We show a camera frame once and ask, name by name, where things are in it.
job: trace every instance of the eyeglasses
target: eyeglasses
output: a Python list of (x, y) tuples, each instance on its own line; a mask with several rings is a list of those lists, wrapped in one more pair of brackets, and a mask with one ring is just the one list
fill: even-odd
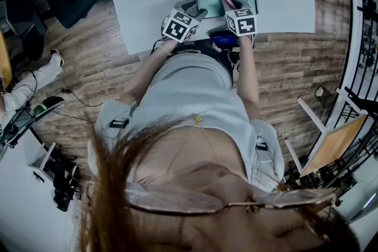
[(253, 196), (253, 202), (225, 204), (216, 197), (200, 192), (136, 183), (126, 184), (126, 196), (133, 209), (179, 216), (216, 214), (232, 207), (245, 207), (252, 211), (260, 208), (293, 209), (327, 201), (334, 202), (337, 198), (335, 189), (302, 189), (268, 192)]

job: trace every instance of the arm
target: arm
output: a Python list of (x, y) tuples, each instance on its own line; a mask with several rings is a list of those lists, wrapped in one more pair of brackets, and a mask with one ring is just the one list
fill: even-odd
[(169, 54), (176, 47), (177, 42), (174, 40), (164, 41), (154, 53), (138, 68), (130, 81), (126, 83), (119, 101), (128, 105), (133, 102), (140, 104), (144, 97), (152, 78), (168, 58)]
[(249, 119), (261, 119), (259, 85), (253, 56), (253, 44), (252, 40), (247, 36), (240, 37), (240, 67), (237, 94), (244, 103)]
[(0, 119), (5, 115), (4, 97), (0, 94)]

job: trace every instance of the white t-shirt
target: white t-shirt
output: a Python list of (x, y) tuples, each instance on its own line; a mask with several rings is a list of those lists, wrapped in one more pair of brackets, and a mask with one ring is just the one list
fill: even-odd
[[(247, 179), (264, 191), (273, 190), (284, 175), (284, 159), (272, 125), (249, 121), (240, 97), (231, 90), (228, 72), (214, 59), (202, 54), (179, 54), (168, 59), (151, 81), (151, 87), (136, 107), (118, 101), (105, 102), (96, 131), (111, 150), (131, 128), (140, 129), (162, 120), (201, 116), (201, 127), (227, 133), (239, 148)], [(129, 119), (124, 129), (110, 128), (113, 120)], [(185, 119), (175, 126), (195, 126)], [(256, 149), (266, 144), (268, 150)], [(97, 174), (96, 158), (89, 142), (88, 163)]]

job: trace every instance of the wooden floor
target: wooden floor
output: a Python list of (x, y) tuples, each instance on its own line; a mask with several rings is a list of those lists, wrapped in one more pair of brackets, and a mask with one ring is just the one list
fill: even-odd
[[(275, 127), (286, 162), (291, 157), (284, 144), (285, 136), (298, 152), (305, 153), (318, 134), (296, 98), (302, 97), (321, 117), (327, 115), (314, 91), (323, 85), (334, 92), (339, 84), (346, 59), (349, 18), (349, 0), (316, 0), (315, 34), (258, 35), (255, 58), (262, 116)], [(44, 59), (28, 68), (45, 64), (51, 48), (61, 52), (66, 64), (59, 79), (36, 94), (34, 104), (63, 87), (72, 89), (89, 104), (117, 99), (123, 85), (141, 65), (138, 55), (128, 55), (111, 0), (98, 2), (86, 19), (69, 30), (55, 19), (47, 21), (47, 28)], [(16, 46), (10, 44), (10, 51), (15, 51)], [(77, 117), (88, 112), (96, 120), (100, 107), (85, 107), (72, 95), (63, 97), (65, 112)], [(85, 125), (53, 113), (34, 129), (47, 144), (56, 141), (67, 153), (76, 155), (83, 176), (90, 176)]]

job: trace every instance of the white pants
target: white pants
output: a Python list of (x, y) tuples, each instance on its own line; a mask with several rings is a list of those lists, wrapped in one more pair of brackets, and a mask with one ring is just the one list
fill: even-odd
[(33, 72), (35, 78), (29, 71), (26, 71), (25, 78), (17, 83), (10, 93), (4, 94), (5, 116), (0, 119), (0, 125), (3, 128), (12, 119), (16, 110), (32, 97), (34, 90), (39, 90), (56, 79), (57, 75), (63, 71), (60, 63), (61, 56), (53, 54), (48, 64)]

